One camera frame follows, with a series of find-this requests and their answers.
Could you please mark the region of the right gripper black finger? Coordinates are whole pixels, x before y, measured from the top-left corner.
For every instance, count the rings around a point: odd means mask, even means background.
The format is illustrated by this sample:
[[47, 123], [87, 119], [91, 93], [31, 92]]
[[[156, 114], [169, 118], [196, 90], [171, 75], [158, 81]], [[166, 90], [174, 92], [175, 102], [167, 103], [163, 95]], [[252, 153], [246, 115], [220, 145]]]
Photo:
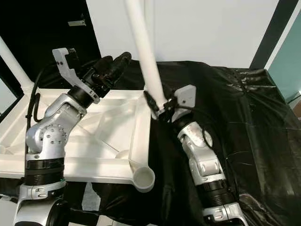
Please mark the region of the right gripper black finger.
[[149, 108], [151, 109], [152, 113], [162, 113], [163, 108], [159, 107], [159, 104], [155, 99], [152, 97], [152, 95], [148, 91], [144, 91], [144, 98], [146, 99], [146, 103], [148, 104]]

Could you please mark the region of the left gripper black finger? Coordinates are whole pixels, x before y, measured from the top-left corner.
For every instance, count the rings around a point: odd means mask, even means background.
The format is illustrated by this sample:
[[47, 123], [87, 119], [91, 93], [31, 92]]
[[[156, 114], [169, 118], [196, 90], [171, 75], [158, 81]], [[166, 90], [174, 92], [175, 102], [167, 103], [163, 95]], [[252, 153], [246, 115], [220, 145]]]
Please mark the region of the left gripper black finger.
[[110, 81], [118, 81], [124, 74], [132, 59], [130, 52], [123, 52], [115, 58], [107, 71], [107, 78]]
[[113, 62], [112, 56], [104, 56], [97, 60], [97, 62], [92, 66], [95, 71], [107, 71], [111, 68]]

